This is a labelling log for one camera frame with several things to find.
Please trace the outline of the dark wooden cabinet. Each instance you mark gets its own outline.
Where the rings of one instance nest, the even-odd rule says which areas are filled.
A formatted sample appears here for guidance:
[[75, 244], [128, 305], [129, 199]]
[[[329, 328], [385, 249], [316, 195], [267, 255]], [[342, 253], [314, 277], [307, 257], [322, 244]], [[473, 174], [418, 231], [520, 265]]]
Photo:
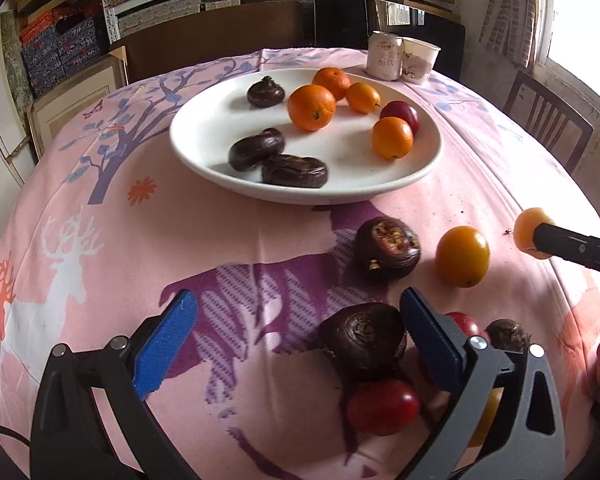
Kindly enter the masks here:
[[314, 43], [314, 4], [269, 1], [230, 6], [177, 18], [114, 42], [128, 61], [129, 81], [251, 53]]

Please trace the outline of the dark wooden chair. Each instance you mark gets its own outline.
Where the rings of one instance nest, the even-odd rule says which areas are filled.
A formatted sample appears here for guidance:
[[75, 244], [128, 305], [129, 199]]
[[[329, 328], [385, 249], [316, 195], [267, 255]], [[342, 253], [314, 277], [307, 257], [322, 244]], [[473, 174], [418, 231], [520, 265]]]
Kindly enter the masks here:
[[522, 98], [524, 90], [531, 92], [532, 100], [522, 128], [547, 151], [553, 151], [568, 126], [579, 131], [576, 144], [567, 160], [562, 163], [568, 174], [573, 174], [592, 138], [593, 125], [555, 92], [522, 70], [516, 73], [503, 107], [503, 113], [509, 118], [514, 118], [514, 107]]

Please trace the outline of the small orange mandarin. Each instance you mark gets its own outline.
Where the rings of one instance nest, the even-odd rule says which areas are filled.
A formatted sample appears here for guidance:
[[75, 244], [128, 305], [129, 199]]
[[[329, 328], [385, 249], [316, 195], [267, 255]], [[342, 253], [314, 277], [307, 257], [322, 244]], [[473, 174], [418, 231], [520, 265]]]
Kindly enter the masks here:
[[349, 106], [357, 113], [370, 114], [381, 107], [381, 98], [377, 90], [366, 82], [355, 82], [346, 91]]

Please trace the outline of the pink patterned tablecloth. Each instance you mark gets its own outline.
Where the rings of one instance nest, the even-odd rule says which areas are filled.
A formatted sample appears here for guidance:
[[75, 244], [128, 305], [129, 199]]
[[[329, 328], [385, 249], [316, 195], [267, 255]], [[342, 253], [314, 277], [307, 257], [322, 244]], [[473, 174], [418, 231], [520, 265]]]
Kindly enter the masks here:
[[[401, 92], [438, 124], [443, 148], [422, 180], [359, 204], [272, 204], [198, 177], [168, 129], [198, 92], [282, 66], [350, 68], [346, 49], [261, 50], [132, 84], [73, 118], [24, 186], [0, 240], [0, 425], [28, 434], [50, 349], [102, 348], [181, 289], [198, 320], [151, 411], [206, 479], [389, 479], [426, 439], [417, 419], [349, 452], [341, 384], [313, 340], [337, 310], [393, 304], [400, 284], [373, 287], [351, 268], [352, 242], [385, 214], [410, 226], [422, 260], [406, 279], [442, 312], [479, 324], [520, 323], [550, 358], [562, 404], [566, 461], [594, 434], [588, 383], [600, 337], [600, 274], [520, 252], [518, 214], [543, 208], [568, 229], [600, 236], [600, 218], [554, 157], [481, 96], [445, 76]], [[484, 279], [443, 283], [440, 238], [472, 226], [490, 247]]]

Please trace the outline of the small red plum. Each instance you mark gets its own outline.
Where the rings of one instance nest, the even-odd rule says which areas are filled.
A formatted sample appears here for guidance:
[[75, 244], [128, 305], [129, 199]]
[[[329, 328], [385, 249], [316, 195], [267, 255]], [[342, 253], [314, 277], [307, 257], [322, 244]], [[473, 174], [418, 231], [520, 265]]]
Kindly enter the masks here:
[[419, 412], [415, 390], [393, 378], [359, 384], [346, 409], [347, 420], [356, 431], [378, 437], [402, 431]]

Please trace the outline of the white oval plate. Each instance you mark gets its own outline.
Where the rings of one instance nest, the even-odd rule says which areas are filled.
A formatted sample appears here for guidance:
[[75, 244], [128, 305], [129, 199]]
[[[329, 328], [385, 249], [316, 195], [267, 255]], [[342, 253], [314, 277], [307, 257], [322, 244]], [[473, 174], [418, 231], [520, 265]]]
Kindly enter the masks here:
[[[281, 204], [355, 203], [417, 182], [441, 154], [439, 126], [421, 105], [415, 107], [420, 128], [413, 149], [396, 162], [388, 162], [376, 155], [370, 142], [377, 114], [358, 114], [346, 102], [339, 102], [325, 128], [305, 132], [291, 122], [286, 104], [257, 108], [248, 103], [247, 90], [261, 77], [252, 73], [223, 80], [190, 98], [171, 122], [175, 155], [199, 177], [221, 188]], [[238, 172], [230, 166], [228, 152], [235, 142], [270, 127], [283, 133], [287, 153], [315, 157], [326, 164], [324, 186], [265, 184], [259, 171]]]

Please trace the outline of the dark red plum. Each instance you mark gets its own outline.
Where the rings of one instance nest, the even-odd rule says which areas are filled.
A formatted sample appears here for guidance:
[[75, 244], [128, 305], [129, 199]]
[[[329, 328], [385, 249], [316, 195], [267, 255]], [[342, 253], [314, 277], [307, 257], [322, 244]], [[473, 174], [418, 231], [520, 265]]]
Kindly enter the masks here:
[[417, 110], [404, 101], [391, 101], [386, 104], [379, 115], [380, 118], [394, 117], [400, 118], [410, 126], [412, 133], [417, 134], [420, 128], [420, 121]]

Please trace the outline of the pink drink can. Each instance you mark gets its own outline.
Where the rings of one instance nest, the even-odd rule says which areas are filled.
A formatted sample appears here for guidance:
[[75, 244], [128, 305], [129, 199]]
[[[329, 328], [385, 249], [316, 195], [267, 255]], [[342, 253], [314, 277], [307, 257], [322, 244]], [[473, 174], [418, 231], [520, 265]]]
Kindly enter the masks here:
[[374, 30], [368, 38], [366, 73], [375, 79], [395, 81], [401, 77], [402, 38]]

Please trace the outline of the large orange mandarin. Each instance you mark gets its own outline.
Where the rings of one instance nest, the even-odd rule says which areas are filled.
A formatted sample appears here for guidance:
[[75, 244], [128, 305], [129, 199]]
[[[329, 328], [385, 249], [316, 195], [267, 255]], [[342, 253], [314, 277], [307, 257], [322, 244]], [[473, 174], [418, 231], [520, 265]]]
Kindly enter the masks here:
[[307, 132], [326, 127], [336, 113], [336, 100], [332, 92], [319, 84], [305, 84], [291, 93], [287, 100], [291, 122]]

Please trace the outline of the framed picture leaning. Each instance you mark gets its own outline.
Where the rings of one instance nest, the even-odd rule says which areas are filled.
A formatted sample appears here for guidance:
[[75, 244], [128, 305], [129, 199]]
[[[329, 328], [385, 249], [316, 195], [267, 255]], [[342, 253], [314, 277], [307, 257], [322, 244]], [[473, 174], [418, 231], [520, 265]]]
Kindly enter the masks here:
[[84, 110], [89, 113], [105, 96], [128, 84], [126, 66], [125, 47], [118, 47], [79, 70], [28, 107], [31, 136], [38, 157], [43, 156], [53, 138], [73, 117]]

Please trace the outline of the yellow peach fruit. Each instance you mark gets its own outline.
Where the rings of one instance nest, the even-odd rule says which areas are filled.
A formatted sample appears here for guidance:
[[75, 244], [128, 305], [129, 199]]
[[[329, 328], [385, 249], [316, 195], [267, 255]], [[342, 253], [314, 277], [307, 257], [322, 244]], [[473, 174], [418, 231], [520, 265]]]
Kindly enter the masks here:
[[539, 260], [545, 260], [550, 258], [550, 254], [541, 252], [533, 243], [534, 230], [541, 223], [547, 223], [550, 226], [555, 224], [554, 220], [540, 207], [521, 211], [514, 224], [513, 236], [515, 245], [521, 252]]

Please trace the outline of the white paper cup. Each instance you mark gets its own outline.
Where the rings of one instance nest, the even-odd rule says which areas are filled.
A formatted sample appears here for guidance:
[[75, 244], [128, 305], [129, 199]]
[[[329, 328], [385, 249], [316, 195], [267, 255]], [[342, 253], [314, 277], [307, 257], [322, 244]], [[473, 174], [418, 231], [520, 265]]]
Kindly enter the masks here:
[[402, 39], [402, 78], [411, 84], [426, 82], [441, 48], [415, 38]]

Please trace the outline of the small orange kumquat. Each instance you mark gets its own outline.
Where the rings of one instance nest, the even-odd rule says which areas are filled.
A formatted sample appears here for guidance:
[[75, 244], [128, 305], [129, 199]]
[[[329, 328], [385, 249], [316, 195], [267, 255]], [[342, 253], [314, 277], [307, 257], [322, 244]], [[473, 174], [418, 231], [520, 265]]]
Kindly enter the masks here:
[[452, 287], [471, 288], [486, 276], [490, 247], [472, 226], [454, 226], [438, 241], [434, 266], [440, 280]]

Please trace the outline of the dark water chestnut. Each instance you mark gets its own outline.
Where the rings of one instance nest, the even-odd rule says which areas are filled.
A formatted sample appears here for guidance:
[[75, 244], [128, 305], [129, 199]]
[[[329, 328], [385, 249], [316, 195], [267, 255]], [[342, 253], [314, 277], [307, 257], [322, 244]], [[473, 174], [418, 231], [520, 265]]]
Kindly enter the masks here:
[[279, 154], [266, 160], [261, 170], [266, 184], [291, 188], [321, 188], [329, 177], [327, 165], [314, 157]]
[[406, 278], [419, 263], [419, 236], [399, 219], [380, 216], [365, 221], [353, 242], [353, 263], [370, 281]]
[[276, 128], [266, 128], [235, 142], [228, 152], [228, 163], [236, 171], [250, 171], [272, 156], [282, 154], [285, 145], [283, 133]]
[[259, 108], [275, 106], [283, 102], [285, 96], [286, 93], [283, 87], [271, 76], [264, 76], [247, 91], [249, 103]]
[[318, 342], [347, 382], [371, 382], [401, 365], [407, 331], [400, 311], [382, 302], [346, 307], [317, 329]]

